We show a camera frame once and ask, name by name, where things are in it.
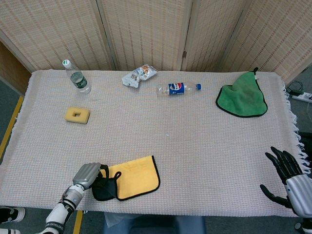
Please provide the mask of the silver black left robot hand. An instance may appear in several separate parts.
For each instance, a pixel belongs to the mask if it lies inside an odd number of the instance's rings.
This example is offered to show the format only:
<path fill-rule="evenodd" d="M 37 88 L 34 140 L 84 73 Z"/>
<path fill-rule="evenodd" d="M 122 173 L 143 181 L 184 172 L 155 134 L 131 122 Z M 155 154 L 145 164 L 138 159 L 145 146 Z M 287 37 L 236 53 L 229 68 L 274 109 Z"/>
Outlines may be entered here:
<path fill-rule="evenodd" d="M 87 163 L 82 165 L 73 178 L 73 185 L 80 185 L 85 190 L 102 188 L 109 178 L 109 167 L 101 163 Z"/>

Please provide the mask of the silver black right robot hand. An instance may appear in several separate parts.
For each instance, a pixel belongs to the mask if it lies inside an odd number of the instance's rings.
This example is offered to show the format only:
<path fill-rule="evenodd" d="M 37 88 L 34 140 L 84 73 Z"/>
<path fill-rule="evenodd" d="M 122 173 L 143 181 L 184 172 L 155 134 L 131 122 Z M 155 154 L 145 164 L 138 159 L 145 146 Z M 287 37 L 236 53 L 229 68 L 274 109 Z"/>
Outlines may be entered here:
<path fill-rule="evenodd" d="M 266 157 L 274 165 L 282 184 L 287 192 L 285 198 L 275 196 L 265 185 L 261 184 L 263 194 L 272 202 L 292 209 L 301 218 L 312 217 L 312 180 L 302 172 L 298 162 L 287 151 L 271 147 L 272 154 L 266 152 Z"/>

